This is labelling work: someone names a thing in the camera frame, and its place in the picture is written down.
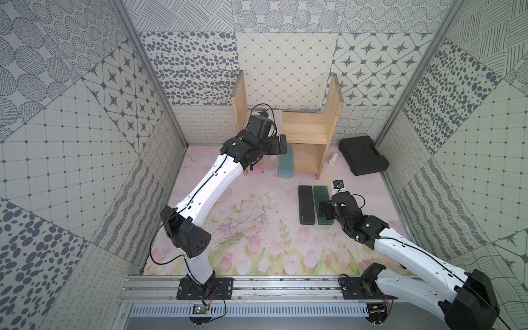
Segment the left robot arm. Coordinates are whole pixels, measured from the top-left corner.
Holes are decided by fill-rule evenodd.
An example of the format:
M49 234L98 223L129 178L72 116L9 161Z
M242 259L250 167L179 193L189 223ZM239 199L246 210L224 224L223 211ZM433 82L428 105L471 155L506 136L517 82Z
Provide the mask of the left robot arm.
M245 129L223 143L219 155L199 184L176 206L166 206L161 212L163 228L172 244L182 251L188 274L195 283L206 285L214 271L206 248L211 234L204 222L214 204L229 185L244 171L268 155L287 153L285 135L264 111L251 115Z

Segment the clear labelled pencil case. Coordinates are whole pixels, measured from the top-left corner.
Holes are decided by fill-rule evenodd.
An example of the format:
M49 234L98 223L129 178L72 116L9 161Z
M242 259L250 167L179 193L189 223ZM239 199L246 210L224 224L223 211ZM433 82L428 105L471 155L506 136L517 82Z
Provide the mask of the clear labelled pencil case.
M281 110L274 110L274 122L277 128L277 136L283 134L283 112Z

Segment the dark green pencil case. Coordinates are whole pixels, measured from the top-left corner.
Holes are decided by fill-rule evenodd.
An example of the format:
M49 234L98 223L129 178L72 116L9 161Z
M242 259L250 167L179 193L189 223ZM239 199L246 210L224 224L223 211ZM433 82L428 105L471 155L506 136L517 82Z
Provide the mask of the dark green pencil case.
M328 219L327 215L327 206L330 202L329 192L326 186L315 186L313 187L313 198L315 201L316 208L316 219L318 225L321 226L331 226L334 224L332 218Z

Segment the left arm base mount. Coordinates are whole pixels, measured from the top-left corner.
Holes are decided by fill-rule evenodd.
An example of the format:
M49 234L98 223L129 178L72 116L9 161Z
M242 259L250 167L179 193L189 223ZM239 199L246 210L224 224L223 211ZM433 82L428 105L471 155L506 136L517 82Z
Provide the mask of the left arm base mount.
M230 277L219 277L213 275L205 284L200 284L190 275L180 280L177 290L177 300L206 301L230 300L235 279Z

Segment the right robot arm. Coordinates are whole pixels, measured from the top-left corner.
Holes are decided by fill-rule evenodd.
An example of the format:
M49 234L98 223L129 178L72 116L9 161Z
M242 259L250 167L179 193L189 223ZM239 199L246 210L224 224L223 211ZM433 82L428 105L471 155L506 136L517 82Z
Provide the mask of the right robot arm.
M366 297L401 298L437 316L450 329L493 329L500 308L490 278L478 269L467 272L412 243L386 221L363 214L347 191L318 202L319 215L339 223L354 241L397 261L415 279L407 279L386 265L372 263L359 280Z

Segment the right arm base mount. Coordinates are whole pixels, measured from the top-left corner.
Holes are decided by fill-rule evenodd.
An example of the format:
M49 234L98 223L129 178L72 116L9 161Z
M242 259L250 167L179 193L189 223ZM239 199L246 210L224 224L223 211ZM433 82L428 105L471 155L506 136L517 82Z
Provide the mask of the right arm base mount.
M338 277L338 284L345 300L383 300L385 298L375 281L371 279L342 274Z

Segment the black pencil case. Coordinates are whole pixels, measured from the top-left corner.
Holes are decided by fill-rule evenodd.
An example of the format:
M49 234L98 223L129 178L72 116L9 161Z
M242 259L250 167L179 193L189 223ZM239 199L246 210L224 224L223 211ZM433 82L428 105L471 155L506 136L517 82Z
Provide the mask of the black pencil case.
M298 187L299 222L301 225L316 223L313 188L301 185Z

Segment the teal pencil case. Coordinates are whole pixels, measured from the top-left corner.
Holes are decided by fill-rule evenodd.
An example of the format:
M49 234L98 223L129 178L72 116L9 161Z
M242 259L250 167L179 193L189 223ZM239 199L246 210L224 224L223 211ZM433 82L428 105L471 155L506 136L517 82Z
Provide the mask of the teal pencil case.
M294 149L291 144L287 144L285 154L279 155L279 177L291 179L294 176Z

